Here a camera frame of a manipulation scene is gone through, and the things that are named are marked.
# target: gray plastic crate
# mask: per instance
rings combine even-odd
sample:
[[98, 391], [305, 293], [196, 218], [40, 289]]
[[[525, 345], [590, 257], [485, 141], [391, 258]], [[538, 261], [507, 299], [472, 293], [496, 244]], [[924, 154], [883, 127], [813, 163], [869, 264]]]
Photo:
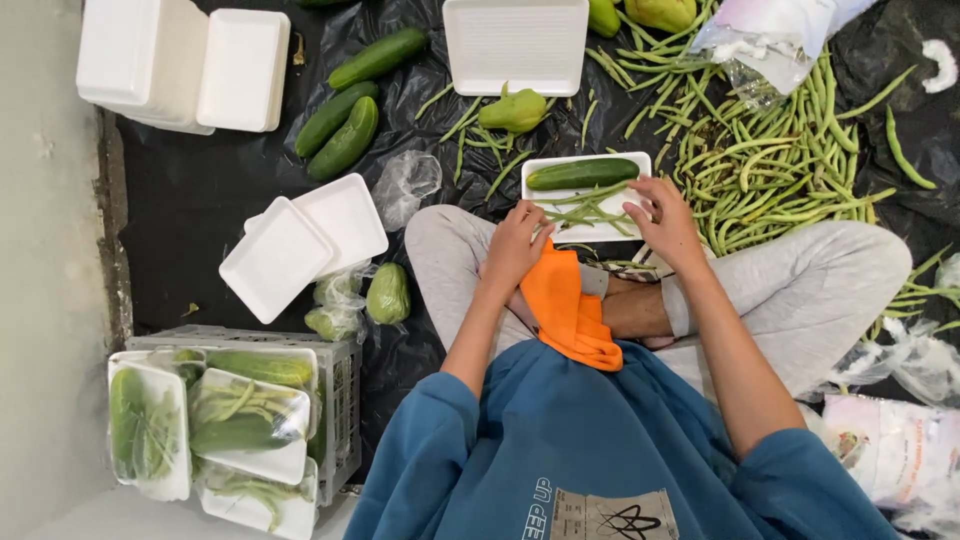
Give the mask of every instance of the gray plastic crate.
[[153, 335], [131, 337], [128, 351], [162, 346], [231, 349], [312, 349], [325, 382], [326, 456], [320, 473], [317, 506], [329, 506], [333, 495], [360, 468], [360, 362], [362, 347], [353, 341], [329, 343], [311, 333], [232, 330], [187, 325]]

